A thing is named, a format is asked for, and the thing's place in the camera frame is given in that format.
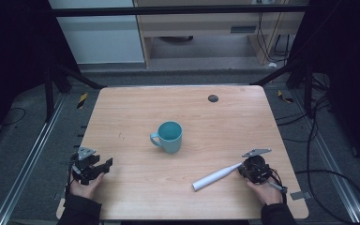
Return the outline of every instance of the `teal mug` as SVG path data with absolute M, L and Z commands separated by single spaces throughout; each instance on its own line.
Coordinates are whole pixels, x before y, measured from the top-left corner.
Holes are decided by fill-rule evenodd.
M 167 153 L 176 153 L 180 150 L 182 136 L 181 126 L 174 121 L 167 121 L 159 126 L 157 132 L 150 135 L 150 140 Z

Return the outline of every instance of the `table top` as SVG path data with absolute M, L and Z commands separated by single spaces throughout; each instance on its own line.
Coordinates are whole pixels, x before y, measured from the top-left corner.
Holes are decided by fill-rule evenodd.
M 217 102 L 208 97 L 216 95 Z M 183 127 L 179 152 L 165 153 L 149 139 L 165 121 Z M 82 146 L 97 150 L 100 163 L 113 158 L 95 200 L 101 219 L 252 219 L 261 204 L 234 171 L 194 191 L 192 183 L 242 162 L 253 148 L 271 148 L 263 157 L 278 170 L 289 192 L 297 192 L 291 162 L 260 86 L 111 87 L 100 91 Z M 63 213 L 62 200 L 57 209 Z M 304 200 L 288 205 L 306 218 Z

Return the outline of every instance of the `black curtain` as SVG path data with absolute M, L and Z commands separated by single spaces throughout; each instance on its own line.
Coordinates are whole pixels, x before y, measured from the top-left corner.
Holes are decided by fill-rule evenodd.
M 44 83 L 46 67 L 59 63 L 80 73 L 56 18 L 36 13 L 49 9 L 47 0 L 0 0 L 0 124 L 17 95 Z M 66 74 L 52 78 L 68 88 Z
M 304 81 L 306 63 L 313 72 L 327 74 L 337 118 L 360 154 L 360 0 L 310 4 L 317 7 L 306 12 L 290 54 L 290 60 L 304 63 L 292 71 L 288 84 Z

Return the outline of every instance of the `black jacket sleeve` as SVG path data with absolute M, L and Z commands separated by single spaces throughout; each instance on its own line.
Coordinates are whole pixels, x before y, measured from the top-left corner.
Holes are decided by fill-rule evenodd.
M 80 196 L 69 194 L 64 203 L 63 215 L 57 225 L 98 225 L 101 204 Z
M 293 215 L 285 203 L 265 205 L 262 208 L 263 225 L 295 225 Z

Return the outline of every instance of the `human hand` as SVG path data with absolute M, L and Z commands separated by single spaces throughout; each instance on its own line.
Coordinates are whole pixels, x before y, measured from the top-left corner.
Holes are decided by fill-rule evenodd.
M 262 204 L 274 204 L 274 203 L 282 203 L 282 194 L 275 188 L 271 187 L 268 182 L 274 182 L 272 177 L 267 179 L 267 182 L 264 184 L 253 184 L 249 179 L 247 180 L 247 185 L 254 190 L 257 197 L 259 198 Z
M 80 183 L 80 181 L 74 180 L 71 183 L 71 187 L 69 188 L 69 192 L 73 195 L 81 196 L 86 199 L 93 199 L 95 195 L 95 191 L 98 186 L 103 181 L 104 172 L 102 172 L 95 180 L 91 181 L 89 185 L 85 186 Z

